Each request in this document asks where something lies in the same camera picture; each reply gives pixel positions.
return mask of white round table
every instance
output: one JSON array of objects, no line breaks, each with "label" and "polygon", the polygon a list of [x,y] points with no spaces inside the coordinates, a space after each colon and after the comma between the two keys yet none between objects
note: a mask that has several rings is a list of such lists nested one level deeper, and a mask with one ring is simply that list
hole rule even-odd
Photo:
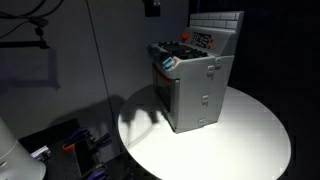
[{"label": "white round table", "polygon": [[118,130],[134,160],[164,180],[273,180],[291,156],[278,118],[231,87],[217,123],[181,134],[161,115],[152,86],[145,87],[123,106]]}]

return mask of white object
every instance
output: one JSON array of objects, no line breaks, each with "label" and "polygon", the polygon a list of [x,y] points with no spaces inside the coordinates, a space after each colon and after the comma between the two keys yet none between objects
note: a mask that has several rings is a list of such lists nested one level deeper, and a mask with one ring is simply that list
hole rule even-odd
[{"label": "white object", "polygon": [[33,159],[0,117],[0,180],[41,180],[45,165]]},{"label": "white object", "polygon": [[[150,112],[158,120],[150,119]],[[118,129],[130,155],[164,180],[273,180],[291,156],[288,134],[277,117],[230,87],[217,123],[181,134],[171,130],[152,87],[146,87],[126,102]]]}]

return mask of dark background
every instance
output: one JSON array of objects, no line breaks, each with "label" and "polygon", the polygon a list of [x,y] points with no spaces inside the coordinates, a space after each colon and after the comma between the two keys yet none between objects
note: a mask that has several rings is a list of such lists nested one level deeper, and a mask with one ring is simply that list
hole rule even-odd
[{"label": "dark background", "polygon": [[229,86],[283,123],[292,156],[280,180],[320,179],[320,6],[302,0],[190,0],[189,12],[245,11]]}]

